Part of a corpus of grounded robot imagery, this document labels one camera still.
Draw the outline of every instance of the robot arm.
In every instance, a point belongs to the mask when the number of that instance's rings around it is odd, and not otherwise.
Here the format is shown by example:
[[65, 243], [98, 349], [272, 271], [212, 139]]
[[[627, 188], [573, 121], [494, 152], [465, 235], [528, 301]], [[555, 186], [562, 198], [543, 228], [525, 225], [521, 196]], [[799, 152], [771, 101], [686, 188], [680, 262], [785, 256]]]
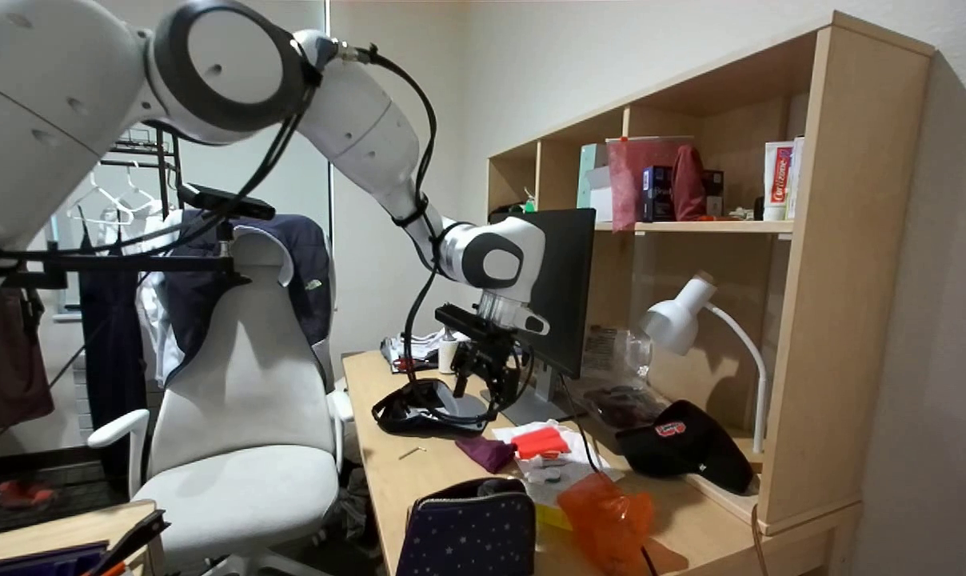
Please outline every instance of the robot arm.
[[427, 201], [423, 144], [371, 56], [237, 0], [188, 0], [155, 35], [93, 0], [0, 0], [0, 249], [27, 247], [139, 121], [231, 144], [302, 115], [298, 133], [382, 201], [427, 266], [484, 291], [487, 324], [548, 332], [528, 306], [543, 234], [516, 218], [455, 225]]

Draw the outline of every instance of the desk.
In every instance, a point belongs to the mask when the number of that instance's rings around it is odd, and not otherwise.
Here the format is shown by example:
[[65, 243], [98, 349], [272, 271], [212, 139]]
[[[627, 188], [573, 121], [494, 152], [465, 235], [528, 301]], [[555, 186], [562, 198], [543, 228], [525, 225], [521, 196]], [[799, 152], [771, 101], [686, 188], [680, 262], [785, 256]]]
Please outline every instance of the desk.
[[[350, 354], [346, 379], [384, 560], [394, 573], [408, 505], [456, 481], [487, 476], [487, 471], [465, 458], [449, 437], [388, 436], [373, 423], [371, 405], [404, 383], [401, 373], [388, 370], [382, 353]], [[653, 555], [660, 573], [761, 573], [751, 536], [751, 500], [725, 497], [702, 476], [639, 476], [612, 452], [601, 455], [625, 471], [620, 490], [645, 490], [656, 500]], [[834, 513], [803, 529], [771, 535], [766, 541], [771, 576], [829, 567], [852, 520], [855, 513]], [[567, 535], [542, 532], [539, 573], [562, 576], [598, 568], [573, 551]]]
[[[41, 520], [16, 532], [0, 532], [0, 560], [28, 555], [93, 541], [114, 544], [128, 529], [134, 529], [144, 514], [150, 514], [155, 503], [124, 503], [112, 507], [97, 507], [57, 520]], [[146, 546], [128, 555], [128, 573], [146, 573]]]

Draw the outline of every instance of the box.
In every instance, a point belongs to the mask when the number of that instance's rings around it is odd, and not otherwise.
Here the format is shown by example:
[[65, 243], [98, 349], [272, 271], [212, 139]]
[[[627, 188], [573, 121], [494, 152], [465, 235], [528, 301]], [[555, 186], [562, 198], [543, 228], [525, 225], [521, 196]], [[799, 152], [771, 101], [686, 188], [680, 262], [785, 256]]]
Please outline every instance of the box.
[[766, 220], [793, 220], [799, 205], [803, 138], [766, 144]]
[[630, 230], [642, 198], [642, 170], [671, 166], [677, 220], [703, 215], [702, 150], [686, 133], [607, 138], [578, 147], [575, 205], [598, 212], [598, 228]]

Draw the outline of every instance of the white lamp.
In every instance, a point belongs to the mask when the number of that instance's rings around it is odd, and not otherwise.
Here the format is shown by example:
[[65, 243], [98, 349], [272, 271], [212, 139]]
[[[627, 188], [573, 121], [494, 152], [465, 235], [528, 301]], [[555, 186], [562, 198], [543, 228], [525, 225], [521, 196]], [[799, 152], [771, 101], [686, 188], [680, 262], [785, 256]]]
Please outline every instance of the white lamp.
[[696, 340], [696, 312], [707, 306], [713, 316], [719, 316], [748, 349], [751, 360], [757, 363], [757, 405], [751, 423], [751, 452], [761, 455], [766, 441], [766, 412], [768, 412], [768, 369], [757, 346], [748, 340], [748, 332], [728, 316], [725, 310], [713, 306], [713, 285], [707, 275], [694, 275], [674, 301], [660, 301], [642, 316], [642, 332], [660, 343], [663, 349], [686, 354]]

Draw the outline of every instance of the office chair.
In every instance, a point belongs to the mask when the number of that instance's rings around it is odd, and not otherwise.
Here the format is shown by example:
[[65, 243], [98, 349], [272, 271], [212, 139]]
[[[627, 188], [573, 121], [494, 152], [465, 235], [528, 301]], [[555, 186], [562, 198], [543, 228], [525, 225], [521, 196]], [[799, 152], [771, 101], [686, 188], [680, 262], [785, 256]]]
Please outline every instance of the office chair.
[[167, 507], [159, 573], [235, 567], [312, 573], [272, 544], [311, 535], [338, 497], [342, 436], [333, 396], [289, 301], [289, 249], [237, 228], [231, 256], [246, 285], [231, 288], [197, 354], [171, 379], [146, 449], [146, 409], [97, 429], [90, 449], [128, 436], [130, 500]]

